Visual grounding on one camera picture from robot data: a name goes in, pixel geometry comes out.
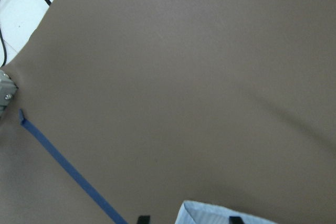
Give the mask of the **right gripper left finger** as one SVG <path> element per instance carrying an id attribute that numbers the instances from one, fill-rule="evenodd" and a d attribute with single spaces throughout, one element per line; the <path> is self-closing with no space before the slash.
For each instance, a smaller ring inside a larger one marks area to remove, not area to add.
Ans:
<path id="1" fill-rule="evenodd" d="M 149 215 L 139 216 L 136 224 L 150 224 L 150 216 Z"/>

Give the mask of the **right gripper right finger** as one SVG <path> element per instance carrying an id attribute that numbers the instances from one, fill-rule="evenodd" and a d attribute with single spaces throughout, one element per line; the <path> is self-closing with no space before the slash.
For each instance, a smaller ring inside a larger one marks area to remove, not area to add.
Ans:
<path id="1" fill-rule="evenodd" d="M 242 224 L 240 216 L 229 216 L 229 224 Z"/>

